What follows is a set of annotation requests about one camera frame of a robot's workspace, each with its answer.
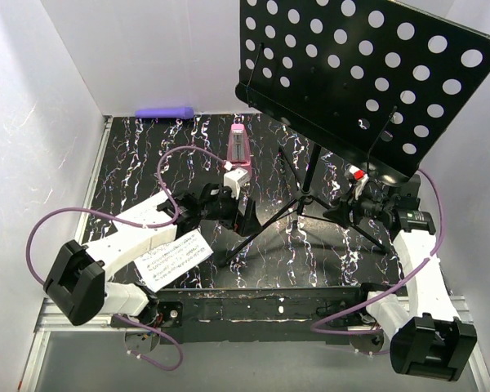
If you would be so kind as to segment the black folding music stand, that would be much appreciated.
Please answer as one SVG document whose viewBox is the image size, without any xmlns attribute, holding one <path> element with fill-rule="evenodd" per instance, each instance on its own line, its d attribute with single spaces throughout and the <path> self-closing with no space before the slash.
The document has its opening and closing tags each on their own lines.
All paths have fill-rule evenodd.
<svg viewBox="0 0 490 392">
<path fill-rule="evenodd" d="M 490 74 L 490 36 L 397 1 L 242 1 L 235 94 L 406 184 Z"/>
</svg>

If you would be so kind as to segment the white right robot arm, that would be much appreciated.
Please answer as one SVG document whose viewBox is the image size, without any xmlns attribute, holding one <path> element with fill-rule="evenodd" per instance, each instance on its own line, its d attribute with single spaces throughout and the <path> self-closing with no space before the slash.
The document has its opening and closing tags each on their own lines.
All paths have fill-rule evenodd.
<svg viewBox="0 0 490 392">
<path fill-rule="evenodd" d="M 443 238 L 418 198 L 394 194 L 344 195 L 324 217 L 348 228 L 363 218 L 381 222 L 390 234 L 403 279 L 393 287 L 365 283 L 353 307 L 362 324 L 377 322 L 390 339 L 390 362 L 395 372 L 441 381 L 458 381 L 477 343 L 474 326 L 461 321 L 446 291 L 437 256 Z"/>
</svg>

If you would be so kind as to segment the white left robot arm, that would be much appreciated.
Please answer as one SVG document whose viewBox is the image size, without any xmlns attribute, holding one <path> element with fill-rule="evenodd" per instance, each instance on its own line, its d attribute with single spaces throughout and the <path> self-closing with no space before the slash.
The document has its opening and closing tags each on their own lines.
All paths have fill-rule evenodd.
<svg viewBox="0 0 490 392">
<path fill-rule="evenodd" d="M 241 211 L 229 187 L 208 185 L 203 198 L 181 193 L 176 201 L 174 224 L 172 205 L 159 192 L 119 214 L 114 234 L 61 247 L 43 288 L 72 325 L 112 314 L 151 325 L 158 315 L 156 292 L 214 252 L 198 229 L 201 221 L 216 221 L 242 237 L 261 228 L 255 200 Z"/>
</svg>

